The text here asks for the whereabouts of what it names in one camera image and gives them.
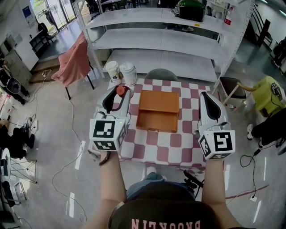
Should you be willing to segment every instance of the yellow-green cloth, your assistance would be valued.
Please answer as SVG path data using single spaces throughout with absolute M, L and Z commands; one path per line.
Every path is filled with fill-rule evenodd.
M 262 109 L 264 108 L 267 111 L 268 115 L 271 113 L 274 115 L 275 113 L 281 110 L 280 107 L 282 109 L 285 108 L 285 105 L 283 105 L 279 101 L 279 97 L 274 94 L 272 95 L 271 84 L 273 83 L 275 83 L 278 87 L 280 87 L 280 85 L 276 80 L 274 80 L 270 76 L 266 76 L 258 84 L 254 86 L 254 88 L 256 88 L 257 90 L 252 92 L 253 98 L 256 103 L 256 109 L 262 111 Z

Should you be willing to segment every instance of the blue jeans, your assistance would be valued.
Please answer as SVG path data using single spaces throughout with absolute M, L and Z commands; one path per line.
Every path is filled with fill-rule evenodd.
M 170 183 L 170 184 L 174 184 L 174 185 L 177 185 L 179 187 L 182 187 L 182 188 L 185 188 L 187 190 L 188 186 L 186 184 L 182 184 L 182 183 L 177 183 L 177 182 L 170 182 L 170 181 L 166 181 L 161 175 L 159 174 L 156 174 L 154 172 L 150 173 L 146 179 L 140 181 L 140 182 L 137 182 L 133 185 L 131 185 L 129 187 L 129 189 L 127 190 L 127 199 L 132 199 L 134 196 L 137 195 L 137 192 L 143 188 L 144 186 L 146 186 L 147 184 L 150 184 L 150 183 L 160 183 L 160 182 L 167 182 L 167 183 Z M 191 193 L 190 191 L 188 191 L 189 194 L 191 195 L 191 197 L 195 200 L 195 196 L 193 193 Z

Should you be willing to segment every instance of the white wall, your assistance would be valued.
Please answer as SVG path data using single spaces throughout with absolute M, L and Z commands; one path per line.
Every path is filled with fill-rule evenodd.
M 32 28 L 29 27 L 22 11 L 26 6 L 30 7 L 31 13 L 35 17 L 30 1 L 19 0 L 9 16 L 0 23 L 0 44 L 6 39 L 7 34 L 20 34 L 23 40 L 15 47 L 15 50 L 26 67 L 31 70 L 38 61 L 38 57 L 33 52 L 29 43 L 31 40 L 29 35 L 34 37 L 38 32 L 38 25 L 35 23 Z
M 265 22 L 265 19 L 271 22 L 268 32 L 279 43 L 286 37 L 286 17 L 278 9 L 271 8 L 259 0 L 255 1 L 255 3 L 258 5 L 258 11 L 263 22 Z

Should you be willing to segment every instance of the wooden tray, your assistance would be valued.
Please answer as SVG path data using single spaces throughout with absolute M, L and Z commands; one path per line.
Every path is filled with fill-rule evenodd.
M 177 132 L 179 94 L 143 90 L 136 127 L 142 130 Z

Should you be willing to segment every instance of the wooden step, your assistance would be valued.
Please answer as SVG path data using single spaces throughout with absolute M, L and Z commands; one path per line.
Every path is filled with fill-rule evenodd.
M 54 81 L 51 77 L 52 77 L 52 75 L 54 75 L 59 70 L 59 66 L 53 67 L 51 70 L 52 71 L 49 74 L 49 76 L 45 79 L 45 82 Z M 35 84 L 35 83 L 42 83 L 43 81 L 44 81 L 44 77 L 42 75 L 42 71 L 40 71 L 40 72 L 37 72 L 37 73 L 33 74 L 32 78 L 29 81 L 29 83 L 30 84 Z
M 51 59 L 42 63 L 39 63 L 35 66 L 35 68 L 31 71 L 32 74 L 41 73 L 47 69 L 53 69 L 59 67 L 59 59 Z

